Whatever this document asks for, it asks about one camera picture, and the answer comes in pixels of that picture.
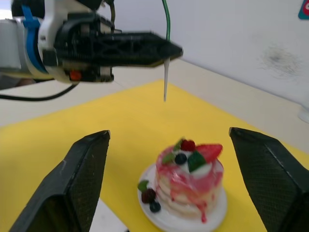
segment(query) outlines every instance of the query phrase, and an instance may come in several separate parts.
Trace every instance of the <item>blue bracket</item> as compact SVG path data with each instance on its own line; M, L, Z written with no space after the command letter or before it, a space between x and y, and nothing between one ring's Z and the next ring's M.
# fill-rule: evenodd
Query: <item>blue bracket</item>
M26 49L28 57L32 65L42 73L47 73L45 67L41 65L34 52L34 42L36 36L36 30L40 27L40 22L37 18L34 18L31 13L31 9L28 6L22 6L25 20L23 21L24 27L28 29Z

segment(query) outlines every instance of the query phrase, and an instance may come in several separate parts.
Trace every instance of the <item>green wire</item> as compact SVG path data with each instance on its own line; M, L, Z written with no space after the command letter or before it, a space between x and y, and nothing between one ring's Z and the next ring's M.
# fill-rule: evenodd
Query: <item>green wire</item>
M169 16L169 7L166 0L162 0L164 11L166 15L166 39L170 41L170 16Z

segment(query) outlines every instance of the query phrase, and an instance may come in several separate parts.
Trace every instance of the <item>stain on wall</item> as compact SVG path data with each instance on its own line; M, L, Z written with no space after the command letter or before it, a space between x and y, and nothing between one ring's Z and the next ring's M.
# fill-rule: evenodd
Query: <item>stain on wall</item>
M263 69L275 72L272 76L286 81L296 80L301 73L301 60L283 48L271 46L262 56Z

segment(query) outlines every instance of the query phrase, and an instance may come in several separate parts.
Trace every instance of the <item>strawberry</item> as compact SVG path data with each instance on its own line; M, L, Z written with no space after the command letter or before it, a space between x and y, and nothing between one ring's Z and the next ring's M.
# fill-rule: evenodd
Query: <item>strawberry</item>
M204 157L207 163L215 161L222 149L223 146L221 144L203 144L196 146L196 150Z
M180 149L182 151L194 151L195 150L195 143L192 140L183 140Z

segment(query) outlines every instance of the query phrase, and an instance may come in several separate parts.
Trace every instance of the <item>blueberry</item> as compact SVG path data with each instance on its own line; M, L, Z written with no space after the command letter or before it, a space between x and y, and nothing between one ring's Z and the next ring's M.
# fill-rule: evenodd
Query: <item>blueberry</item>
M175 157L175 163L178 165L183 165L187 162L188 158L184 153L179 153Z
M156 201L151 202L149 207L150 207L150 211L153 213L158 213L161 210L160 203Z

